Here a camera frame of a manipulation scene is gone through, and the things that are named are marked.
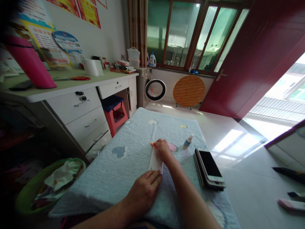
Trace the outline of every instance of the white tile floor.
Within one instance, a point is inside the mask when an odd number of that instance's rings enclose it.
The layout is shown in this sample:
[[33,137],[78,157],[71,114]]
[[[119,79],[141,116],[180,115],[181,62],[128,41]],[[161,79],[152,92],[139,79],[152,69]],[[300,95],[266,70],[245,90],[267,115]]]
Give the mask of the white tile floor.
[[304,214],[290,214],[277,204],[290,199],[287,192],[304,192],[304,186],[276,173],[271,167],[282,164],[234,119],[162,101],[146,109],[198,121],[242,228],[304,228]]
[[273,139],[291,129],[289,126],[255,120],[251,118],[243,118],[243,120],[252,126],[255,130],[260,132],[269,141],[272,141]]

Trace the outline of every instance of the stool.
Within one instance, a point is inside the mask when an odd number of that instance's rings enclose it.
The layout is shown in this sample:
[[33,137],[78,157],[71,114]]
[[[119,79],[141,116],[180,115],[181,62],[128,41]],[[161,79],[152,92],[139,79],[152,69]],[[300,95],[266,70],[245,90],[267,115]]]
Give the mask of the stool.
[[[109,96],[106,99],[101,100],[103,110],[106,116],[106,120],[108,122],[108,126],[110,129],[111,137],[114,137],[117,133],[117,128],[124,123],[126,120],[128,120],[127,113],[125,110],[125,106],[123,104],[123,101],[125,99],[118,97],[116,95]],[[120,118],[118,122],[114,121],[114,115],[116,113],[120,113],[124,115],[124,117]]]

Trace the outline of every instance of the small spray bottle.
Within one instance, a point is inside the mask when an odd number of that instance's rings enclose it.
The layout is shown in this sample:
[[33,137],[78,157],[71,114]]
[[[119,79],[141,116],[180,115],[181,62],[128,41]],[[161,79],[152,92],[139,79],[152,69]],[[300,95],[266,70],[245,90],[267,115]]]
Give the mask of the small spray bottle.
[[194,134],[191,134],[191,135],[185,140],[185,142],[184,142],[184,144],[183,144],[183,148],[185,148],[185,149],[188,148],[188,146],[191,144],[192,139],[193,139],[194,136],[195,136]]

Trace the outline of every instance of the stack of phones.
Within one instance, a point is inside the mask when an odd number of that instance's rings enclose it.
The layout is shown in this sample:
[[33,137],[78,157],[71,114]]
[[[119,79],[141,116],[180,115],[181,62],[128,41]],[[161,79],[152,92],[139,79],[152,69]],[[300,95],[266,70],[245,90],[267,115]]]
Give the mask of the stack of phones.
[[194,153],[195,164],[203,189],[223,191],[225,181],[210,152],[196,148]]

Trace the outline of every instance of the washing machine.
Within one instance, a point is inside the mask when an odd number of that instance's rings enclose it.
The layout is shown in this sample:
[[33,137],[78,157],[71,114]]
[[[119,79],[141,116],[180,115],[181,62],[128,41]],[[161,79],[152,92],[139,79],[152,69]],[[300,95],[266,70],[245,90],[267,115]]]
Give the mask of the washing machine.
[[163,81],[153,79],[152,68],[135,67],[137,76],[137,108],[145,108],[150,101],[159,101],[166,92]]

